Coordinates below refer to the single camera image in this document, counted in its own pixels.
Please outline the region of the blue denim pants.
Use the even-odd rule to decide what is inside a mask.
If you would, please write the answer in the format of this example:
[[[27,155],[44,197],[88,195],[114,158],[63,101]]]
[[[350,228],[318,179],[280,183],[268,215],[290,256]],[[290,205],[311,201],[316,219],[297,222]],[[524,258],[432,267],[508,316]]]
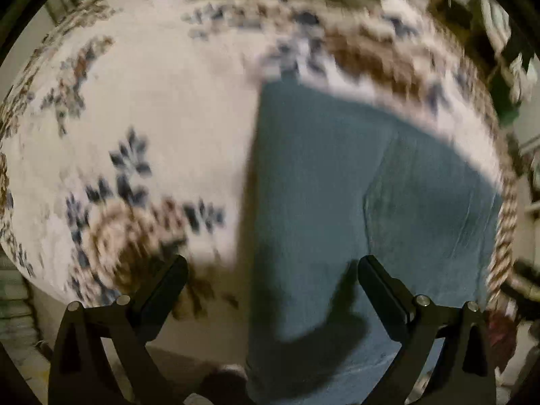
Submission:
[[[435,303],[484,302],[502,196],[389,112],[284,79],[255,140],[248,390],[258,404],[363,401],[398,351],[356,277],[373,255]]]

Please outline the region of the floral fleece bed blanket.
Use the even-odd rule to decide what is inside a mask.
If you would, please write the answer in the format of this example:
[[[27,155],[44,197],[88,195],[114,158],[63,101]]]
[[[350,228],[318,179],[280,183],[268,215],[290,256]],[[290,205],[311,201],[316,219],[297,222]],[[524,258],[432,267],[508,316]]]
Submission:
[[[496,306],[513,176],[462,46],[414,0],[83,0],[1,105],[1,243],[44,292],[132,292],[175,247],[191,280],[167,331],[247,341],[265,84],[368,104],[447,144],[501,194],[483,306]]]

